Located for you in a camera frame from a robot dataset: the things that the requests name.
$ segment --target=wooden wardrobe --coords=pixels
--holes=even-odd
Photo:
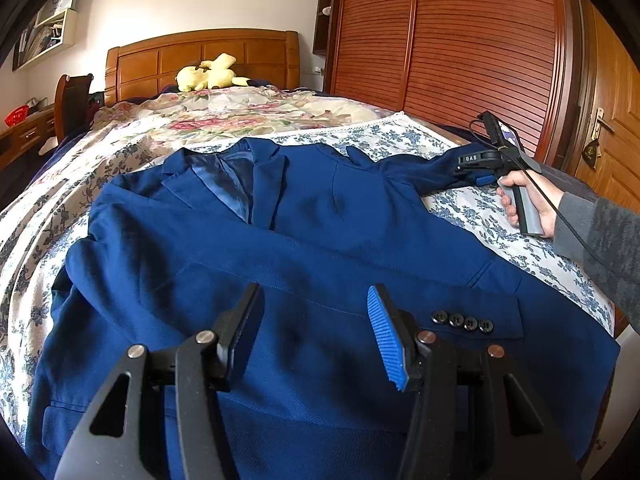
[[[575,126],[578,0],[340,0],[325,90],[466,128],[490,110],[560,166]]]

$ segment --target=wooden door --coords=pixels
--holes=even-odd
[[[601,14],[594,13],[596,43],[595,90],[585,144],[591,141],[597,108],[600,123],[600,156],[592,170],[580,159],[575,176],[597,194],[640,213],[640,72]]]

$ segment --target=floral bedspread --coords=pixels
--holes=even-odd
[[[247,131],[246,124],[240,127],[245,119],[238,119],[237,125],[231,129],[223,121],[202,124],[213,121],[212,117],[205,116],[231,113],[228,110],[213,112],[210,108],[212,100],[233,99],[236,95],[229,98],[216,91],[209,92],[207,111],[197,108],[197,119],[185,117],[182,108],[195,106],[194,96],[188,99],[178,96],[176,99],[173,95],[139,108],[116,105],[111,110],[103,110],[97,117],[97,130],[81,140],[0,214],[0,408],[20,442],[24,442],[35,365],[44,339],[52,328],[49,311],[51,285],[64,264],[69,246],[86,236],[88,211],[100,188],[116,174],[161,164],[167,155],[183,144],[190,144],[190,149],[203,153],[216,152],[236,142],[237,136],[267,127],[262,122]],[[313,101],[303,94],[292,99],[303,103],[302,106],[294,105],[297,110],[305,106],[305,101],[306,104]],[[180,108],[173,110],[162,105],[171,102],[178,103],[172,106]],[[351,106],[348,103],[334,105]],[[325,108],[328,103],[319,106]],[[244,116],[248,120],[251,115],[246,116],[245,108],[255,110],[255,107],[272,110],[267,103],[249,103],[244,104],[244,108],[238,106],[234,117]],[[366,109],[374,114],[384,114],[371,107]],[[324,114],[324,118],[319,121],[326,122],[318,126],[330,126],[331,121],[337,121],[340,113],[336,110],[334,108],[333,112],[327,113],[322,110],[320,115]],[[275,127],[274,121],[283,120],[282,115],[300,113],[293,109],[284,111],[283,114],[267,114],[270,127]],[[300,115],[300,120],[318,120],[318,116],[310,118],[306,113],[313,115],[305,112]],[[185,122],[197,127],[192,130],[175,128]],[[344,119],[344,122],[349,123],[350,120]],[[286,133],[275,127],[275,133],[268,133],[266,137],[280,144],[324,142],[343,153],[347,145],[354,145],[373,159],[396,153],[413,153],[428,158],[454,146],[403,113],[362,124],[300,131],[304,126]],[[189,139],[197,139],[198,142],[181,139],[180,132],[184,131],[191,136]],[[607,298],[580,267],[555,256],[549,241],[523,237],[511,228],[495,189],[446,190],[425,197],[424,203],[434,214],[474,232],[497,254],[571,298],[612,333],[612,305]]]

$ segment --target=black button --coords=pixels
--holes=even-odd
[[[478,328],[478,320],[475,317],[467,317],[465,319],[465,330],[473,332],[476,328]]]
[[[449,319],[449,314],[447,314],[444,310],[436,310],[433,314],[431,314],[431,320],[436,325],[444,325]]]
[[[460,328],[461,326],[463,326],[465,323],[465,317],[462,314],[458,314],[457,312],[455,314],[451,314],[451,316],[449,316],[449,324],[453,327],[453,328]]]
[[[481,319],[478,326],[483,334],[489,334],[494,330],[494,322],[490,319]]]

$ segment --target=bed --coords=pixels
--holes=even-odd
[[[238,58],[238,75],[275,86],[164,93],[183,66],[222,52]],[[92,129],[0,213],[0,408],[24,441],[34,368],[52,327],[50,289],[69,246],[86,236],[88,212],[113,176],[148,168],[181,146],[210,153],[239,137],[281,144],[355,145],[377,160],[395,153],[434,156],[455,146],[399,112],[343,98],[317,96],[299,85],[295,32],[220,29],[153,38],[108,53],[106,104]],[[547,240],[508,225],[489,187],[447,190],[424,198],[434,214],[461,228],[555,287],[613,333],[610,302],[579,267],[555,256]]]

